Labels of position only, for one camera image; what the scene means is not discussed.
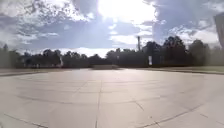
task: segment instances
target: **pavement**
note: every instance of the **pavement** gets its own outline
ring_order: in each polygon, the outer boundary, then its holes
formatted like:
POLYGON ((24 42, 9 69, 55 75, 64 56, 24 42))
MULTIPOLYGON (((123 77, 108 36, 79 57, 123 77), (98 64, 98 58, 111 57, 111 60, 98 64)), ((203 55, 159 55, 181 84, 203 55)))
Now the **pavement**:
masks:
POLYGON ((223 78, 135 69, 0 77, 0 128, 224 128, 223 78))

